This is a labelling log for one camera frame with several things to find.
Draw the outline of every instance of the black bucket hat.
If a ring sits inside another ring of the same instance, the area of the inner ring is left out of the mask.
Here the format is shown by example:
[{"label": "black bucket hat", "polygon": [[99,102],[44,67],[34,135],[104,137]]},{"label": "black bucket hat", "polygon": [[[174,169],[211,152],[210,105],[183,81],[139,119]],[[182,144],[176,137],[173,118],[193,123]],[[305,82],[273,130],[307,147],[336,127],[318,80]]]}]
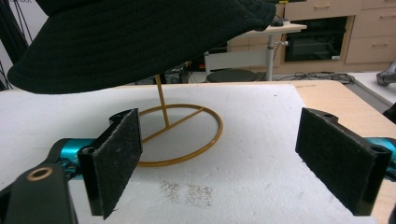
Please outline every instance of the black bucket hat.
[{"label": "black bucket hat", "polygon": [[8,72],[34,93],[96,91],[151,77],[266,29],[264,0],[37,0],[49,15]]}]

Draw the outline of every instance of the stool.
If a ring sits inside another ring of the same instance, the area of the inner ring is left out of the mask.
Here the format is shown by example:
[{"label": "stool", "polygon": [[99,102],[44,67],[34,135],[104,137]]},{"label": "stool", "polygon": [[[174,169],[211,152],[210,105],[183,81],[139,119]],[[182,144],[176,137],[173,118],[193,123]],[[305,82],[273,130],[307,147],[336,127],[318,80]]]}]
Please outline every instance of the stool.
[{"label": "stool", "polygon": [[256,73],[243,69],[225,69],[206,77],[206,82],[251,82],[256,80]]}]

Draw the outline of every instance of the hat stand base ring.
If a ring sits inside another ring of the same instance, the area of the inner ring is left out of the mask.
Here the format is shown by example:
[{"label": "hat stand base ring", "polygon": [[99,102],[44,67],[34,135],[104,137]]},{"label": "hat stand base ring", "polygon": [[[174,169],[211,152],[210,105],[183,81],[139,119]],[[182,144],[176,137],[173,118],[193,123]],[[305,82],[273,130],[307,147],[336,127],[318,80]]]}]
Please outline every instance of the hat stand base ring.
[{"label": "hat stand base ring", "polygon": [[[213,137],[213,139],[207,143],[205,146],[199,148],[198,150],[182,156],[182,157],[178,157],[175,159],[171,159],[171,160],[167,160],[167,161],[140,161],[137,165],[140,167],[157,167],[157,166],[166,166],[166,165],[172,165],[172,164],[176,164],[179,162],[183,162],[183,161],[187,161],[190,160],[194,157],[197,157],[199,155],[201,155],[202,153],[204,153],[205,151],[207,151],[208,149],[210,149],[211,147],[213,147],[213,145],[216,144],[216,142],[219,140],[222,130],[223,130],[223,123],[221,120],[221,117],[213,110],[206,108],[204,106],[200,106],[200,105],[186,105],[186,104],[179,104],[179,105],[166,105],[164,103],[164,99],[163,99],[163,90],[161,88],[161,81],[159,80],[159,76],[156,76],[157,79],[157,87],[158,87],[158,91],[160,94],[160,99],[161,99],[161,104],[160,106],[156,106],[150,109],[147,109],[145,111],[142,111],[139,113],[140,116],[144,116],[147,115],[149,113],[158,111],[158,110],[162,110],[163,111],[163,117],[165,120],[165,128],[159,130],[158,132],[150,135],[149,137],[146,137],[145,139],[142,140],[143,143],[155,138],[156,136],[165,133],[167,131],[169,131],[170,129],[172,129],[173,127],[177,126],[178,124],[194,117],[195,115],[200,114],[201,112],[206,112],[207,114],[211,115],[218,123],[219,127],[218,127],[218,132],[216,133],[216,135]],[[168,117],[167,117],[167,112],[166,109],[169,108],[192,108],[192,109],[196,109],[196,111],[192,112],[191,114],[189,114],[188,116],[184,117],[183,119],[180,119],[178,121],[176,121],[175,123],[170,124]]]}]

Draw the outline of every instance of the white wall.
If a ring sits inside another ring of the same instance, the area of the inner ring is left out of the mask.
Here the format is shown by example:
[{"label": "white wall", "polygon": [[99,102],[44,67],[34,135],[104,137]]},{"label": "white wall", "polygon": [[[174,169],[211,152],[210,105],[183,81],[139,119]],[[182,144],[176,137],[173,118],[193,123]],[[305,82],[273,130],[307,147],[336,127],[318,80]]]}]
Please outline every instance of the white wall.
[{"label": "white wall", "polygon": [[[44,22],[47,20],[47,15],[41,10],[40,6],[37,4],[35,0],[8,0],[9,4],[14,12],[15,19],[19,22],[17,10],[15,7],[15,1],[17,1],[21,7],[21,11],[26,20],[27,26],[29,28],[30,34],[34,39],[37,36],[38,31],[43,26]],[[26,39],[28,43],[31,43],[30,37],[26,32],[26,26],[22,26],[25,33]],[[0,41],[0,62],[3,65],[5,74],[8,72],[9,68],[12,66],[12,62],[8,57],[6,49],[3,46],[3,43]]]}]

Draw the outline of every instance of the drawer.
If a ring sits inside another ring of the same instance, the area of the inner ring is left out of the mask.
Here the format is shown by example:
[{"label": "drawer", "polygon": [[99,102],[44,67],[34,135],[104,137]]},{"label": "drawer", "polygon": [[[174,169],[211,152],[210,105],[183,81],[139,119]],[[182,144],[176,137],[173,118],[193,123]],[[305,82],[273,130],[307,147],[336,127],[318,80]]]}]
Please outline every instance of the drawer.
[{"label": "drawer", "polygon": [[361,9],[396,7],[396,0],[362,0]]},{"label": "drawer", "polygon": [[287,3],[285,17],[290,21],[357,15],[361,11],[361,0],[306,0]]},{"label": "drawer", "polygon": [[352,37],[381,35],[396,35],[396,7],[363,10],[356,16]]},{"label": "drawer", "polygon": [[396,35],[352,38],[346,63],[389,63],[396,60]]}]

